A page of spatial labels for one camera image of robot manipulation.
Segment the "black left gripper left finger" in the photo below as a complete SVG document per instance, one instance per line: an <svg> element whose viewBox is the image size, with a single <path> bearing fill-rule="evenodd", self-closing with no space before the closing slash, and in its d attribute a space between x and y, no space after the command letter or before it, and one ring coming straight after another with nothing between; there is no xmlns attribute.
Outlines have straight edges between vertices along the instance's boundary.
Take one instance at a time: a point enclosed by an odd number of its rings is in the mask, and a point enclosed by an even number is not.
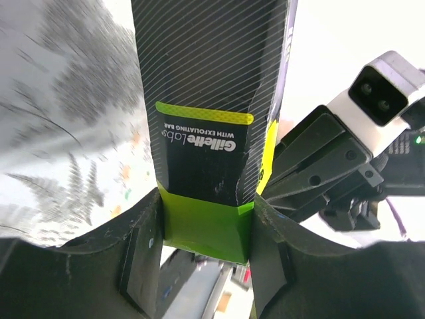
<svg viewBox="0 0 425 319"><path fill-rule="evenodd" d="M159 282L161 198L59 247L1 240L2 318L153 318Z"/></svg>

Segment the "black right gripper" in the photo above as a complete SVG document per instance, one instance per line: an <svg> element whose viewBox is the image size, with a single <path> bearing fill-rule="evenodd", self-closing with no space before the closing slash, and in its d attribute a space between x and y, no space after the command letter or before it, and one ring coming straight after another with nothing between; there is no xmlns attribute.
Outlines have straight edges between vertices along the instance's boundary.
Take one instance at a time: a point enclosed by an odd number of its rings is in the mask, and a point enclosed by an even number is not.
<svg viewBox="0 0 425 319"><path fill-rule="evenodd" d="M424 132L405 130L374 156L318 106L276 146L262 197L301 223L315 213L336 231L372 231L377 203L424 195Z"/></svg>

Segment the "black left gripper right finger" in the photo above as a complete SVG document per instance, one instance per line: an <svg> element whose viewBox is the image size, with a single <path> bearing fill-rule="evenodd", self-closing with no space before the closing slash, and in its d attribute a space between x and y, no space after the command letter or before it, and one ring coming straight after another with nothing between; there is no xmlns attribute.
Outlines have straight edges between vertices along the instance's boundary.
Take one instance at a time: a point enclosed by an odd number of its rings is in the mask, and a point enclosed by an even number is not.
<svg viewBox="0 0 425 319"><path fill-rule="evenodd" d="M250 269L259 318L424 317L424 243L352 249L261 197L252 216Z"/></svg>

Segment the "black green razor box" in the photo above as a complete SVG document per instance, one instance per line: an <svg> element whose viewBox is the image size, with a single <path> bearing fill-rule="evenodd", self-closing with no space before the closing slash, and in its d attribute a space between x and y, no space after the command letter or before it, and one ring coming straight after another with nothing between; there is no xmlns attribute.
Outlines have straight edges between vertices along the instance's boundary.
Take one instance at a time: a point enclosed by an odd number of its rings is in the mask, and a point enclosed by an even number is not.
<svg viewBox="0 0 425 319"><path fill-rule="evenodd" d="M133 1L165 244L244 264L272 172L296 1Z"/></svg>

